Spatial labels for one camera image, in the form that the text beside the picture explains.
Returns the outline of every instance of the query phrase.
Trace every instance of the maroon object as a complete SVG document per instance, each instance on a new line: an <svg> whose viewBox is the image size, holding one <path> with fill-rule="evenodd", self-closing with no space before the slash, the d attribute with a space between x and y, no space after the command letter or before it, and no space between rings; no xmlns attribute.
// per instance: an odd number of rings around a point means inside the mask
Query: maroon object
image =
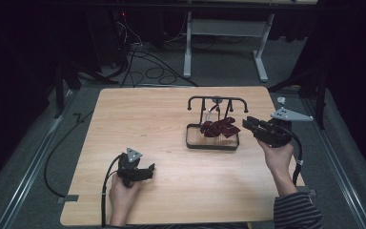
<svg viewBox="0 0 366 229"><path fill-rule="evenodd" d="M228 138L240 132L239 128L232 124L234 122L233 117L227 117L216 122L206 121L201 125L200 132L205 137L216 137L223 134Z"/></svg>

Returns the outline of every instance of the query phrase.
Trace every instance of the desk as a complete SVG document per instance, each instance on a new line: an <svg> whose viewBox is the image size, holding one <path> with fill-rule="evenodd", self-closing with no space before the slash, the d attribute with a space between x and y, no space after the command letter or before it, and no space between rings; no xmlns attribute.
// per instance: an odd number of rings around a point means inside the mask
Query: desk
<svg viewBox="0 0 366 229"><path fill-rule="evenodd" d="M295 3L291 0L210 0L210 3L226 2L226 3L258 3L258 4L298 4L298 5L314 5L317 0L297 0ZM267 82L268 77L261 59L270 29L273 24L275 15L270 13L266 16L265 21L234 21L234 20L212 20L212 19L194 19L189 11L187 15L187 35L186 35L186 51L184 59L183 75L185 77L192 76L192 34L206 35L229 35L229 36L251 36L260 37L260 44L257 51L253 51L254 63L257 67L259 79Z"/></svg>
<svg viewBox="0 0 366 229"><path fill-rule="evenodd" d="M186 147L186 127L198 123L201 100L194 95L240 97L230 116L242 131L236 151ZM227 102L221 103L225 111ZM213 105L206 100L206 107ZM264 154L242 119L270 119L275 110L264 87L105 89L99 95L61 216L64 225L99 225L104 176L112 160L130 147L143 154L139 168L155 163L144 181L128 223L193 223L273 219L277 192ZM293 171L295 161L290 166ZM303 186L302 177L298 184ZM107 199L107 219L110 202Z"/></svg>

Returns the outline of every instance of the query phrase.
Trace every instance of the person's left hand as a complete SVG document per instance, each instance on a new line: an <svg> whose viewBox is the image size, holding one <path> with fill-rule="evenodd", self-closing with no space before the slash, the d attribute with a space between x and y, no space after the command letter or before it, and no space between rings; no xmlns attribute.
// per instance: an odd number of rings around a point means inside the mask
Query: person's left hand
<svg viewBox="0 0 366 229"><path fill-rule="evenodd" d="M110 225L124 226L127 217L135 202L141 181L132 182L132 187L127 188L123 179L117 174L112 176L112 188L110 189L110 201L112 203L112 217Z"/></svg>

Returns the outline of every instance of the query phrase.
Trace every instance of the hand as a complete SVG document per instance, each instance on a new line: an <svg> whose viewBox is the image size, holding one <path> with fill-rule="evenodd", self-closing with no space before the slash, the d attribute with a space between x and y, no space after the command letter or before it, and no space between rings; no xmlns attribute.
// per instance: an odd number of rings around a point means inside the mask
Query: hand
<svg viewBox="0 0 366 229"><path fill-rule="evenodd" d="M110 189L110 200L112 203L112 217L110 225L126 225L127 216L135 202L141 181L132 182L132 187L127 188L123 184L123 179L117 174L112 176L112 188Z"/></svg>
<svg viewBox="0 0 366 229"><path fill-rule="evenodd" d="M272 148L263 141L257 140L257 142L264 151L266 164L272 172L278 195L282 198L296 193L296 187L288 171L294 153L293 145L289 143L282 147Z"/></svg>

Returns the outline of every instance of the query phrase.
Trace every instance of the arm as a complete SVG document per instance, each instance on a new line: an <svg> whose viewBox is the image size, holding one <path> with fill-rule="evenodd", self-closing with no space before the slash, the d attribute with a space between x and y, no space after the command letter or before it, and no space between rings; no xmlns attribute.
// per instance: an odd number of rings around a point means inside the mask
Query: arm
<svg viewBox="0 0 366 229"><path fill-rule="evenodd" d="M316 209L309 195L299 193L289 173L294 147L287 144L272 148L258 140L263 149L267 167L270 169L279 198L274 202L275 228L322 228L322 214Z"/></svg>
<svg viewBox="0 0 366 229"><path fill-rule="evenodd" d="M135 182L131 188L123 184L123 179L117 174L112 176L112 188L110 189L110 200L112 203L111 226L123 228L126 225L127 217L135 202L136 195L141 182Z"/></svg>

